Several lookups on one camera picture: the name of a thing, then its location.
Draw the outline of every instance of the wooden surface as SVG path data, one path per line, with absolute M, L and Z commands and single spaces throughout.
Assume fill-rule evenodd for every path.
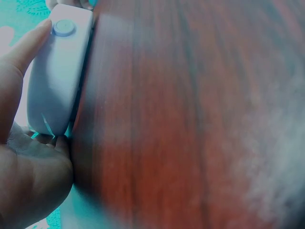
M 80 190 L 117 228 L 304 228 L 305 1 L 95 12 L 73 130 Z

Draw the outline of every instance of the hand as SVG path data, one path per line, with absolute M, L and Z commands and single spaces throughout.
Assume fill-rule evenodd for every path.
M 52 10 L 57 4 L 76 6 L 87 10 L 93 9 L 89 3 L 89 0 L 46 0 L 46 5 L 50 10 Z
M 63 137 L 32 140 L 15 124 L 24 73 L 47 40 L 51 21 L 27 33 L 0 57 L 0 228 L 23 229 L 48 216 L 73 182 Z

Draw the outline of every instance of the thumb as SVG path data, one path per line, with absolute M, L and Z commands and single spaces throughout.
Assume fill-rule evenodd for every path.
M 10 50 L 10 43 L 14 38 L 14 29 L 9 26 L 3 26 L 0 28 L 0 56 L 7 54 Z
M 16 115 L 24 74 L 47 40 L 51 21 L 45 20 L 0 57 L 0 143 L 5 143 Z
M 24 75 L 29 64 L 47 40 L 51 25 L 50 19 L 42 21 L 36 29 L 25 34 L 11 51 L 0 59 L 0 62 L 13 65 Z

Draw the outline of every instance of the round button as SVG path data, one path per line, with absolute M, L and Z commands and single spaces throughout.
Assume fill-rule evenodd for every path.
M 53 26 L 55 35 L 59 37 L 70 36 L 74 31 L 74 24 L 70 20 L 60 20 Z

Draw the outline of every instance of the white device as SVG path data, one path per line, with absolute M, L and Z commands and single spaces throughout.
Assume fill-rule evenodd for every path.
M 29 79 L 28 126 L 41 134 L 63 135 L 68 127 L 93 24 L 93 13 L 58 4 L 52 31 L 33 60 Z

